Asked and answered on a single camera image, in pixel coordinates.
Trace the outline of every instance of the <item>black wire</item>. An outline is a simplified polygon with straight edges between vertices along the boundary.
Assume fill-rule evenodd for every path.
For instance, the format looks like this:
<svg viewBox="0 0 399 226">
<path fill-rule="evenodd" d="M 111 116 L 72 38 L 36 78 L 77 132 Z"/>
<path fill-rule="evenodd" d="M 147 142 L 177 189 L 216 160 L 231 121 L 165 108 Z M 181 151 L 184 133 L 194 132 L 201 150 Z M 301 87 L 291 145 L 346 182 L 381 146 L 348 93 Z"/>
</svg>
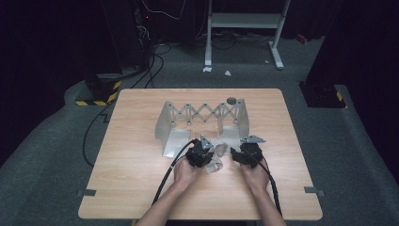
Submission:
<svg viewBox="0 0 399 226">
<path fill-rule="evenodd" d="M 272 186 L 272 190 L 273 190 L 273 198 L 276 204 L 276 208 L 279 211 L 279 214 L 282 215 L 281 213 L 281 206 L 279 205 L 279 192 L 277 190 L 276 187 L 276 181 L 274 180 L 273 176 L 270 173 L 270 170 L 268 169 L 268 165 L 267 165 L 267 161 L 266 159 L 263 157 L 264 162 L 266 163 L 267 168 L 258 160 L 256 159 L 254 156 L 252 156 L 252 154 L 250 154 L 247 150 L 244 150 L 247 154 L 249 154 L 249 156 L 251 156 L 253 159 L 256 160 L 256 162 L 262 167 L 262 169 L 267 173 L 267 176 L 269 177 L 270 180 L 270 185 Z"/>
<path fill-rule="evenodd" d="M 152 64 L 148 66 L 148 70 L 130 87 L 130 89 L 133 89 L 150 71 L 151 68 L 153 66 L 153 61 Z M 106 109 L 108 109 L 108 107 L 110 107 L 112 104 L 114 104 L 117 101 L 117 99 L 115 99 L 110 105 L 107 105 L 102 111 L 100 111 L 100 113 L 98 113 L 94 119 L 91 121 L 90 125 L 88 126 L 88 129 L 85 132 L 85 135 L 83 137 L 83 145 L 82 145 L 82 153 L 83 153 L 83 157 L 86 161 L 86 163 L 91 166 L 92 168 L 94 167 L 94 164 L 92 164 L 90 161 L 88 161 L 88 157 L 86 155 L 86 140 L 88 138 L 88 131 L 90 130 L 91 126 L 93 125 L 93 123 L 97 120 L 97 118 L 99 118 L 99 116 L 107 116 L 107 114 L 104 114 L 104 112 L 106 111 Z"/>
<path fill-rule="evenodd" d="M 147 84 L 146 84 L 146 86 L 145 86 L 144 88 L 146 88 L 146 87 L 150 84 L 150 82 L 152 82 L 153 78 L 154 78 L 157 74 L 159 74 L 159 72 L 162 70 L 162 68 L 164 68 L 164 63 L 165 63 L 165 61 L 164 61 L 160 56 L 158 56 L 158 55 L 154 55 L 154 58 L 155 58 L 155 57 L 158 57 L 159 59 L 161 59 L 161 62 L 162 62 L 161 67 L 158 69 L 158 71 L 156 71 L 156 73 L 155 73 L 153 76 L 151 76 L 150 80 L 147 82 Z"/>
<path fill-rule="evenodd" d="M 262 38 L 265 38 L 265 37 L 259 37 L 259 38 L 257 38 L 256 40 L 239 40 L 239 39 L 237 39 L 237 42 L 238 42 L 238 43 L 257 44 L 257 43 L 262 43 L 262 42 L 268 41 L 268 40 L 270 40 L 272 37 L 269 36 L 269 37 L 267 37 L 266 39 L 261 40 Z"/>
<path fill-rule="evenodd" d="M 106 109 L 111 105 L 113 105 L 115 102 L 116 100 L 114 100 L 114 102 L 112 102 L 110 105 L 107 105 L 102 111 L 100 111 L 100 113 L 96 115 L 96 117 L 94 117 L 94 119 L 91 121 L 90 125 L 88 126 L 85 135 L 83 136 L 83 147 L 82 147 L 83 157 L 85 158 L 86 163 L 88 163 L 88 165 L 91 167 L 94 167 L 94 164 L 90 163 L 90 161 L 88 161 L 88 157 L 86 156 L 86 139 L 88 138 L 88 131 L 90 130 L 91 125 L 97 120 L 97 118 L 100 115 L 104 115 L 103 113 L 106 111 Z"/>
<path fill-rule="evenodd" d="M 152 75 L 152 72 L 150 72 L 150 81 L 151 81 L 151 87 L 153 88 L 153 89 L 155 89 L 155 85 L 153 84 L 153 75 Z"/>
<path fill-rule="evenodd" d="M 131 77 L 135 77 L 141 73 L 143 73 L 147 68 L 146 67 L 142 67 L 139 71 L 134 72 L 134 73 L 128 73 L 124 76 L 121 77 L 117 77 L 117 78 L 102 78 L 101 81 L 103 82 L 119 82 L 121 80 L 124 80 L 126 78 L 131 78 Z"/>
<path fill-rule="evenodd" d="M 158 56 L 163 55 L 163 54 L 167 54 L 167 53 L 169 53 L 170 50 L 172 49 L 172 46 L 171 46 L 170 44 L 168 44 L 168 43 L 165 43 L 165 44 L 158 44 L 158 45 L 155 46 L 155 49 L 158 48 L 159 46 L 167 46 L 167 47 L 169 47 L 169 48 L 168 48 L 165 52 L 161 52 L 161 53 L 155 53 L 155 50 L 154 50 L 154 54 L 155 54 L 155 55 L 158 55 Z"/>
<path fill-rule="evenodd" d="M 194 139 L 188 141 L 188 143 L 186 143 L 186 144 L 184 145 L 184 147 L 183 147 L 183 148 L 179 151 L 179 153 L 176 155 L 176 157 L 175 157 L 175 159 L 173 160 L 173 162 L 170 164 L 170 167 L 169 167 L 167 173 L 165 174 L 164 179 L 162 179 L 161 185 L 158 187 L 158 190 L 156 191 L 155 197 L 153 198 L 153 201 L 152 201 L 152 205 L 153 205 L 156 201 L 158 201 L 158 198 L 159 198 L 159 195 L 161 194 L 162 188 L 164 187 L 165 182 L 167 181 L 167 179 L 168 179 L 170 173 L 172 172 L 173 167 L 174 167 L 174 166 L 176 165 L 176 163 L 180 160 L 180 157 L 179 157 L 180 154 L 182 154 L 182 152 L 188 147 L 188 145 L 190 145 L 190 144 L 192 144 L 192 143 L 194 143 Z"/>
<path fill-rule="evenodd" d="M 212 46 L 214 48 L 216 48 L 217 50 L 228 50 L 228 49 L 231 49 L 237 43 L 237 38 L 233 34 L 231 34 L 231 37 L 232 37 L 231 40 L 226 40 L 226 41 L 232 41 L 232 44 L 230 46 L 228 46 L 228 47 L 221 48 L 221 47 L 218 47 L 218 46 L 216 46 L 214 44 L 212 44 Z"/>
</svg>

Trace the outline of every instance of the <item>dark background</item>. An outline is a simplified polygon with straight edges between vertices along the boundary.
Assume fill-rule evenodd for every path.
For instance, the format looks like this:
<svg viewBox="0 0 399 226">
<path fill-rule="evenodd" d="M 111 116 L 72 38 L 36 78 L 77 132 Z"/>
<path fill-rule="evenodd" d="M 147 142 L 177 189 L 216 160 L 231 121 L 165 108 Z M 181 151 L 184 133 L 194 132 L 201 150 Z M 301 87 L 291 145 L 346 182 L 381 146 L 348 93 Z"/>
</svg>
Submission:
<svg viewBox="0 0 399 226">
<path fill-rule="evenodd" d="M 101 15 L 100 1 L 88 1 L 91 7 L 83 12 L 68 11 L 64 2 L 1 2 L 1 164 L 32 129 L 64 105 L 65 90 L 94 67 L 79 60 L 93 56 L 76 51 L 84 49 L 85 43 L 71 41 L 74 31 L 65 15 Z M 242 1 L 229 0 L 223 8 L 224 1 L 215 1 L 215 10 L 259 12 L 260 5 L 267 4 L 270 11 L 280 11 L 281 2 L 253 0 L 242 7 Z M 341 2 L 293 0 L 282 36 L 293 39 L 302 34 L 309 40 L 327 36 L 313 65 L 318 69 L 313 70 L 315 81 L 347 85 L 366 131 L 398 180 L 394 166 L 399 150 L 399 29 L 395 24 L 399 6 L 393 0 L 343 1 L 339 7 Z M 88 26 L 84 31 L 102 35 L 92 29 Z"/>
</svg>

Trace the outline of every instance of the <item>hand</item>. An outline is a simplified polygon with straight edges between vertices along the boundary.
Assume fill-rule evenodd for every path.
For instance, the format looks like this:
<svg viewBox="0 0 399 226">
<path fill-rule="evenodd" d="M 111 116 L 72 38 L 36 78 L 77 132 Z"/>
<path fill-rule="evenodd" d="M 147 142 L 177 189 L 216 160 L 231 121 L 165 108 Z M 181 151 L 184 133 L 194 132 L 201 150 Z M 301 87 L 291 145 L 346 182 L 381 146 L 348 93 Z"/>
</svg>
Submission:
<svg viewBox="0 0 399 226">
<path fill-rule="evenodd" d="M 200 175 L 202 168 L 192 167 L 187 158 L 182 157 L 174 167 L 174 184 L 186 189 Z"/>
<path fill-rule="evenodd" d="M 269 184 L 269 176 L 261 166 L 257 165 L 252 169 L 250 165 L 240 164 L 240 167 L 244 174 L 244 179 L 253 194 L 257 194 L 260 191 L 266 191 L 267 184 Z"/>
</svg>

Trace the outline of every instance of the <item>metal bracket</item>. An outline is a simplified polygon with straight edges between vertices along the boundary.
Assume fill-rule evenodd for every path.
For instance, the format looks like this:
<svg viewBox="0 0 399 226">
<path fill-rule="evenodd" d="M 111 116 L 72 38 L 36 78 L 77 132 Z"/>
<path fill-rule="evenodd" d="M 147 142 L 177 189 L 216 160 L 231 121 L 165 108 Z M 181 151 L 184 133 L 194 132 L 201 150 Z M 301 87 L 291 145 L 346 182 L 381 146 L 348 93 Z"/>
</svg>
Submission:
<svg viewBox="0 0 399 226">
<path fill-rule="evenodd" d="M 304 188 L 305 188 L 305 193 L 314 193 L 319 197 L 326 196 L 326 193 L 324 192 L 324 190 L 319 190 L 315 186 L 304 186 Z"/>
<path fill-rule="evenodd" d="M 236 104 L 231 106 L 220 103 L 212 108 L 208 104 L 202 104 L 198 109 L 191 104 L 185 104 L 179 109 L 171 101 L 166 101 L 155 126 L 155 138 L 160 139 L 164 147 L 163 156 L 174 157 L 190 139 L 190 131 L 178 128 L 176 121 L 184 119 L 187 125 L 192 125 L 195 118 L 203 122 L 216 118 L 219 136 L 226 143 L 230 143 L 230 146 L 238 147 L 239 144 L 233 142 L 249 134 L 249 120 L 244 99 L 238 99 Z M 232 119 L 234 126 L 223 126 L 223 121 L 227 119 Z"/>
<path fill-rule="evenodd" d="M 260 137 L 256 137 L 254 135 L 251 135 L 249 137 L 244 137 L 240 139 L 241 142 L 243 143 L 265 143 L 266 140 Z"/>
<path fill-rule="evenodd" d="M 95 196 L 96 192 L 97 190 L 92 190 L 92 189 L 78 190 L 76 196 L 78 197 Z"/>
<path fill-rule="evenodd" d="M 203 150 L 210 149 L 214 147 L 214 145 L 206 139 L 203 135 L 200 136 L 200 145 L 202 146 Z"/>
</svg>

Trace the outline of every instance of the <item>metal stand leg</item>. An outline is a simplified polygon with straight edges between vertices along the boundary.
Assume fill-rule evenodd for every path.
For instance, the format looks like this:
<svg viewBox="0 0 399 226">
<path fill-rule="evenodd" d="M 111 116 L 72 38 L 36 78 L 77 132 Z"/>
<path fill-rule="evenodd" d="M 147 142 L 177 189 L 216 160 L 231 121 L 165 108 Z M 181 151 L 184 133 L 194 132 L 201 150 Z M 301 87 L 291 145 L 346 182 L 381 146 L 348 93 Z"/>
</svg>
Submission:
<svg viewBox="0 0 399 226">
<path fill-rule="evenodd" d="M 212 68 L 212 0 L 209 0 L 208 4 L 208 30 L 205 49 L 205 68 Z"/>
<path fill-rule="evenodd" d="M 269 42 L 270 50 L 272 52 L 273 58 L 276 62 L 276 67 L 282 70 L 284 66 L 282 65 L 281 58 L 279 57 L 279 51 L 277 50 L 277 44 L 279 43 L 279 36 L 281 35 L 282 27 L 284 26 L 285 17 L 287 16 L 288 7 L 290 6 L 291 0 L 286 0 L 284 3 L 284 8 L 282 9 L 281 17 L 279 18 L 279 25 L 276 30 L 275 39 Z"/>
</svg>

